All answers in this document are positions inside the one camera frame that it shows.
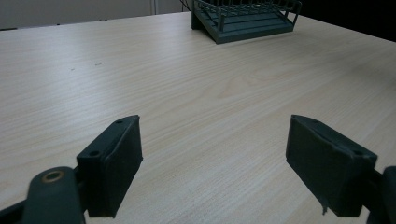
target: dish rack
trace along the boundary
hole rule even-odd
[[[191,28],[206,29],[217,44],[277,35],[293,31],[301,6],[297,0],[192,0]]]

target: wooden table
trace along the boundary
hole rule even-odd
[[[290,115],[396,164],[396,45],[300,17],[216,45],[178,13],[0,33],[0,209],[112,121],[140,115],[144,161],[116,219],[88,223],[365,223],[321,214],[286,163]]]

